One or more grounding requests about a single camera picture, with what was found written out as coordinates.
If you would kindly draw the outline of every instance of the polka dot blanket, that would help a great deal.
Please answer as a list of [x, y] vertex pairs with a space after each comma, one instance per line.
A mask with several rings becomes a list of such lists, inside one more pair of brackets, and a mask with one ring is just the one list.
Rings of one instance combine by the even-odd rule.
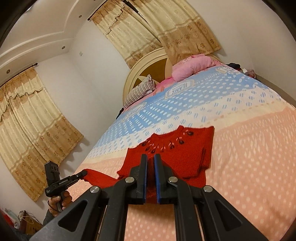
[[[207, 185], [213, 186], [270, 241], [296, 217], [296, 110], [276, 92], [228, 66], [175, 83], [122, 113], [77, 172], [117, 178], [127, 149], [151, 134], [215, 127]], [[74, 199], [90, 187], [79, 181]], [[125, 240], [175, 240], [171, 205], [130, 205]]]

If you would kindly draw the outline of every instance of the metal screw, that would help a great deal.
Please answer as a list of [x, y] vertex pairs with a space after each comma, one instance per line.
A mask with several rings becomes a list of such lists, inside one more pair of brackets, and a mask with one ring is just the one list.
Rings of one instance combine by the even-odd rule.
[[176, 183], [176, 182], [178, 181], [178, 178], [176, 178], [176, 177], [169, 177], [169, 178], [168, 178], [168, 181], [169, 181], [170, 183]]
[[204, 191], [205, 192], [212, 192], [213, 188], [211, 186], [204, 186]]
[[132, 183], [135, 179], [133, 177], [127, 177], [125, 180], [127, 183]]
[[90, 191], [91, 191], [91, 193], [97, 193], [98, 191], [100, 191], [100, 188], [97, 187], [97, 186], [92, 186], [92, 187], [90, 188]]

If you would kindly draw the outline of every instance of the beige curtain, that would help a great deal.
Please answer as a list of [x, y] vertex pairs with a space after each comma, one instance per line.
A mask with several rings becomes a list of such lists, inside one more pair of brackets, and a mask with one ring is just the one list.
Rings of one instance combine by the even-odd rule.
[[108, 0], [91, 19], [129, 68], [144, 55], [162, 47], [147, 23], [120, 0]]
[[83, 135], [55, 106], [34, 68], [0, 88], [0, 111], [0, 155], [37, 201], [46, 187], [44, 164], [60, 164]]
[[212, 31], [185, 0], [132, 0], [172, 64], [221, 49]]

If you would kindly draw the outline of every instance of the beige headboard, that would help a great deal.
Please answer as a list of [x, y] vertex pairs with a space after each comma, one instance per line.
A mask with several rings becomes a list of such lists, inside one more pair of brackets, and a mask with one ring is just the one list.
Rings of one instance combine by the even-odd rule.
[[[213, 60], [220, 61], [214, 55], [209, 54], [208, 56]], [[126, 84], [123, 89], [123, 101], [126, 99], [128, 93], [141, 83], [148, 74], [158, 83], [171, 77], [172, 66], [164, 48], [156, 49], [146, 54], [132, 67], [126, 78]]]

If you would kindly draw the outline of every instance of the hand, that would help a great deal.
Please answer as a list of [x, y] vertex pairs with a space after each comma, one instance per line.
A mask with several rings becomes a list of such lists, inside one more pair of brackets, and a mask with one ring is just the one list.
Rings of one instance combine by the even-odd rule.
[[[72, 197], [68, 191], [65, 191], [64, 193], [65, 199], [62, 202], [63, 210], [69, 206], [69, 204], [72, 203]], [[55, 211], [57, 210], [57, 203], [61, 200], [60, 196], [54, 196], [49, 200], [49, 211], [50, 213], [56, 217], [59, 215], [59, 212]]]

